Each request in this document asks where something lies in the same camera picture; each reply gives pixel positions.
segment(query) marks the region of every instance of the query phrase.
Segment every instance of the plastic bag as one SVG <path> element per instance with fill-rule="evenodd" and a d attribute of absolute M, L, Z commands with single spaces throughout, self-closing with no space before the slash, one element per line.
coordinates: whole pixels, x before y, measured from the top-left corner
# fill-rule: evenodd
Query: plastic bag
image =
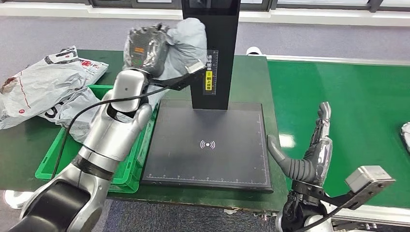
<path fill-rule="evenodd" d="M 82 89 L 86 81 L 75 46 L 46 56 L 0 84 L 0 129 L 50 109 Z"/>
<path fill-rule="evenodd" d="M 76 91 L 63 105 L 60 105 L 59 113 L 54 117 L 55 123 L 64 128 L 68 128 L 75 115 L 86 107 L 98 102 L 100 102 L 100 100 L 95 97 L 90 88 L 87 87 Z M 97 111 L 98 107 L 91 108 L 75 120 L 70 129 L 70 135 L 74 140 L 80 143 L 84 142 L 90 130 L 89 123 Z"/>
<path fill-rule="evenodd" d="M 80 61 L 81 61 L 81 66 L 84 68 L 84 71 L 87 73 L 85 86 L 95 84 L 99 80 L 99 78 L 102 75 L 104 75 L 105 71 L 107 71 L 108 69 L 108 64 L 103 63 L 103 62 L 93 61 L 93 60 L 84 59 L 84 58 L 80 58 Z M 45 112 L 42 112 L 38 116 L 57 124 L 56 116 L 60 114 L 61 107 L 64 104 L 67 104 L 70 98 L 71 96 L 63 99 L 62 101 L 57 103 L 55 106 L 51 107 Z"/>
<path fill-rule="evenodd" d="M 157 78 L 167 80 L 185 75 L 188 71 L 186 66 L 190 66 L 198 60 L 206 64 L 206 32 L 205 25 L 196 18 L 187 18 L 180 21 L 176 28 L 167 31 L 167 43 L 170 45 L 168 55 L 165 60 L 164 71 Z M 132 38 L 129 36 L 124 46 L 124 68 L 132 68 L 132 58 L 130 53 L 130 43 Z M 161 87 L 149 86 L 147 92 L 152 92 Z M 165 95 L 166 91 L 148 96 L 148 103 L 152 109 Z"/>

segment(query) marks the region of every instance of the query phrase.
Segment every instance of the black scanning platform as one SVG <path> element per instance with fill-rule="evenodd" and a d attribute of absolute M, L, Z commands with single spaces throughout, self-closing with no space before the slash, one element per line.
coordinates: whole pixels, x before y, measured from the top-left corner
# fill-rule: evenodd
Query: black scanning platform
<path fill-rule="evenodd" d="M 272 192 L 262 105 L 162 100 L 141 183 Z"/>

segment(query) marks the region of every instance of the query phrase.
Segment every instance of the yellow label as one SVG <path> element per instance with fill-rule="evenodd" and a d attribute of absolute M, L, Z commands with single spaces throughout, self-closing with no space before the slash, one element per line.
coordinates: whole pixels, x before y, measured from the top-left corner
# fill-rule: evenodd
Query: yellow label
<path fill-rule="evenodd" d="M 206 71 L 205 90 L 212 90 L 212 71 Z"/>

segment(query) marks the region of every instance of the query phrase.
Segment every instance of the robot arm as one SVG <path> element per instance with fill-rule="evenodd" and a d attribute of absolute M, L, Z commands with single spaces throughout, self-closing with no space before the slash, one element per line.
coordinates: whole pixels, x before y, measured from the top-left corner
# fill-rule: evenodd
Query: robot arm
<path fill-rule="evenodd" d="M 309 148 L 301 160 L 289 158 L 276 147 L 274 137 L 268 135 L 269 152 L 285 175 L 293 180 L 288 200 L 276 218 L 276 228 L 280 232 L 332 232 L 333 227 L 327 222 L 329 217 L 342 208 L 357 209 L 395 182 L 380 166 L 362 166 L 346 179 L 351 189 L 347 194 L 329 197 L 323 189 L 332 156 L 328 102 L 320 104 L 318 116 Z M 328 213 L 322 201 L 337 206 L 337 209 Z M 309 230 L 319 224 L 320 229 Z"/>
<path fill-rule="evenodd" d="M 185 75 L 157 80 L 164 71 L 168 52 L 162 26 L 130 31 L 131 65 L 121 71 L 90 123 L 90 132 L 72 162 L 37 189 L 25 203 L 21 221 L 10 232 L 91 231 L 103 208 L 113 175 L 152 114 L 148 85 L 181 90 L 194 78 L 203 77 L 205 65 L 197 60 Z M 133 98 L 129 101 L 115 99 Z"/>

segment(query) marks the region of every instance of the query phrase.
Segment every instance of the black vertical stand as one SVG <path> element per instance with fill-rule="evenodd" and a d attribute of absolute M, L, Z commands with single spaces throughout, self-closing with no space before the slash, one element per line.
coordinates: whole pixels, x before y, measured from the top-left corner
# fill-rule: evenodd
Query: black vertical stand
<path fill-rule="evenodd" d="M 228 109 L 240 0 L 182 0 L 184 18 L 198 18 L 206 30 L 208 72 L 191 87 L 194 109 Z"/>

